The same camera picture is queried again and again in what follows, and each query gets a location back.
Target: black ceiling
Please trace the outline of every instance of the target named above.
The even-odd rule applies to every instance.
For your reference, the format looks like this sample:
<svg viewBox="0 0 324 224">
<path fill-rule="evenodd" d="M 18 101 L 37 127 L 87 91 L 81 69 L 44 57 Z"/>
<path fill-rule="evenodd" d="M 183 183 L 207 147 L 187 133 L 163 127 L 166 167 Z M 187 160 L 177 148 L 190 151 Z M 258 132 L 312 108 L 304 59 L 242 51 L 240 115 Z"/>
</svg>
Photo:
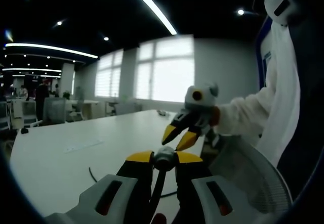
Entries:
<svg viewBox="0 0 324 224">
<path fill-rule="evenodd" d="M 253 41 L 265 19 L 263 0 L 256 0 L 254 10 L 253 0 L 153 1 L 178 34 L 194 34 L 195 37 Z M 237 16 L 235 12 L 239 8 L 250 13 Z M 170 36 L 169 31 L 141 0 L 3 0 L 1 20 L 2 44 L 10 42 L 5 36 L 5 31 L 9 30 L 14 42 L 45 44 L 97 56 L 121 48 L 134 48 L 150 39 Z M 0 63 L 5 67 L 12 62 L 9 59 L 14 57 L 19 57 L 16 62 L 22 61 L 23 65 L 26 58 L 22 58 L 22 54 L 25 53 L 48 54 L 86 63 L 95 60 L 44 49 L 8 48 L 2 53 Z"/>
</svg>

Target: person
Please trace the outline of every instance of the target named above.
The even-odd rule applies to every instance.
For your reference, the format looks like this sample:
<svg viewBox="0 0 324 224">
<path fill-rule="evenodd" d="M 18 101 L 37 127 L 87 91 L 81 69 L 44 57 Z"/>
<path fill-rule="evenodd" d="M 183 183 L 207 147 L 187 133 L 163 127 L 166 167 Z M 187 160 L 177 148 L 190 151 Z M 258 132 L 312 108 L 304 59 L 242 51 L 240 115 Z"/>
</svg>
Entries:
<svg viewBox="0 0 324 224">
<path fill-rule="evenodd" d="M 0 102 L 6 102 L 7 98 L 5 96 L 5 88 L 2 86 L 0 87 Z"/>
<path fill-rule="evenodd" d="M 55 84 L 55 92 L 54 92 L 54 96 L 55 96 L 56 98 L 60 97 L 59 84 Z"/>
<path fill-rule="evenodd" d="M 36 116 L 38 120 L 43 119 L 44 101 L 49 96 L 48 80 L 44 79 L 35 90 Z"/>
<path fill-rule="evenodd" d="M 17 96 L 18 96 L 18 94 L 17 94 L 17 88 L 16 88 L 16 87 L 14 88 L 13 96 L 14 96 L 14 97 L 17 97 Z"/>
<path fill-rule="evenodd" d="M 19 89 L 18 96 L 20 96 L 20 97 L 26 97 L 27 96 L 27 89 L 25 88 L 24 85 L 21 85 L 21 87 Z"/>
<path fill-rule="evenodd" d="M 307 43 L 312 44 L 313 37 L 319 44 L 322 40 L 316 32 L 309 33 L 308 29 L 313 29 L 312 23 L 303 26 L 296 20 L 288 22 L 292 18 L 299 19 L 297 21 L 304 19 L 307 23 L 308 20 L 316 21 L 312 16 L 307 20 L 307 16 L 298 14 L 298 3 L 294 0 L 289 0 L 292 6 L 288 6 L 281 15 L 275 14 L 282 1 L 265 0 L 266 11 L 273 20 L 266 86 L 254 95 L 215 106 L 210 124 L 216 126 L 218 133 L 261 135 L 256 149 L 277 167 L 294 200 L 307 184 L 323 148 L 322 141 L 318 142 L 313 137 L 315 129 L 323 127 L 320 111 L 314 112 L 324 87 L 321 84 L 322 61 L 316 57 L 313 47 L 307 51 Z M 305 34 L 309 34 L 306 36 L 309 41 L 301 39 L 301 31 L 307 31 Z"/>
</svg>

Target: desk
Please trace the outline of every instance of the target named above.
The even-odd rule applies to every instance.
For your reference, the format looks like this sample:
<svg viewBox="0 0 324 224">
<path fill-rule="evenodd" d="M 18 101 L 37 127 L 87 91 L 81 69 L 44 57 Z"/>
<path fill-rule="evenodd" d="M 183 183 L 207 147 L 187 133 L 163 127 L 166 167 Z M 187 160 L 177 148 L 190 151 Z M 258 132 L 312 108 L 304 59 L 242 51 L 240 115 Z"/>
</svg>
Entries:
<svg viewBox="0 0 324 224">
<path fill-rule="evenodd" d="M 18 133 L 10 166 L 30 202 L 42 216 L 66 212 L 78 204 L 81 192 L 94 184 L 90 167 L 97 180 L 116 174 L 125 159 L 146 150 L 157 151 L 170 117 L 159 116 L 155 110 L 105 117 L 74 123 L 30 128 Z M 168 145 L 175 148 L 183 133 Z M 66 153 L 71 147 L 86 143 L 102 143 Z M 200 155 L 203 138 L 187 149 Z M 164 193 L 176 190 L 174 169 L 167 173 Z M 176 195 L 160 200 L 157 211 L 172 221 L 179 209 Z"/>
<path fill-rule="evenodd" d="M 86 119 L 92 119 L 93 113 L 92 113 L 92 106 L 97 105 L 99 102 L 94 100 L 85 100 L 83 103 L 82 108 L 82 114 Z M 66 100 L 66 104 L 76 105 L 77 100 Z"/>
</svg>

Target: small object on table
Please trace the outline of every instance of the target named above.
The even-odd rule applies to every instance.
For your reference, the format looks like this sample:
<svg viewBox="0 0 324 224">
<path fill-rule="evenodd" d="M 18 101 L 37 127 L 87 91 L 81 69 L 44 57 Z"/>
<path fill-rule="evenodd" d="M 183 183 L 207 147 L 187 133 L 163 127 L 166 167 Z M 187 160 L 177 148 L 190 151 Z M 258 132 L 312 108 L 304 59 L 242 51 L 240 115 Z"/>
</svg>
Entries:
<svg viewBox="0 0 324 224">
<path fill-rule="evenodd" d="M 157 110 L 157 113 L 160 116 L 165 116 L 165 117 L 169 117 L 169 115 L 170 115 L 167 111 L 164 111 L 164 110 Z"/>
</svg>

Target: ceiling light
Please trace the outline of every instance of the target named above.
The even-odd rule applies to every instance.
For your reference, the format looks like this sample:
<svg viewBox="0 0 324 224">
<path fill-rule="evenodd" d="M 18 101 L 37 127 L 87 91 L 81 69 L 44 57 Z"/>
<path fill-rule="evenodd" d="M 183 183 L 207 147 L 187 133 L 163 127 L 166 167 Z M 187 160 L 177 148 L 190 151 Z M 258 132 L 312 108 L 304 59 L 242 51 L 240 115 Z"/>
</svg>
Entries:
<svg viewBox="0 0 324 224">
<path fill-rule="evenodd" d="M 5 68 L 2 71 L 52 71 L 52 72 L 62 72 L 61 70 L 52 69 L 38 69 L 38 68 Z"/>
<path fill-rule="evenodd" d="M 68 50 L 68 49 L 54 47 L 54 46 L 44 46 L 44 45 L 41 45 L 41 44 L 32 44 L 32 43 L 7 43 L 5 45 L 5 47 L 17 47 L 17 46 L 20 46 L 20 47 L 36 47 L 36 48 L 43 48 L 43 49 L 51 49 L 51 50 L 69 52 L 69 53 L 73 53 L 73 54 L 77 54 L 77 55 L 82 55 L 82 56 L 88 56 L 88 57 L 95 58 L 95 59 L 98 58 L 98 56 L 90 55 L 90 54 L 83 53 L 83 52 L 79 52 L 79 51 L 73 51 L 73 50 Z"/>
<path fill-rule="evenodd" d="M 166 16 L 161 12 L 161 10 L 157 7 L 157 5 L 152 0 L 143 0 L 148 7 L 155 13 L 155 15 L 161 20 L 161 22 L 164 24 L 164 26 L 168 29 L 168 31 L 172 35 L 176 35 L 177 31 L 174 29 L 174 27 L 171 25 L 171 23 L 168 21 Z"/>
<path fill-rule="evenodd" d="M 237 14 L 239 14 L 239 15 L 243 15 L 243 14 L 244 14 L 244 10 L 242 10 L 242 9 L 237 10 Z"/>
<path fill-rule="evenodd" d="M 55 78 L 61 78 L 60 76 L 48 76 L 48 75 L 40 75 L 41 77 L 55 77 Z"/>
</svg>

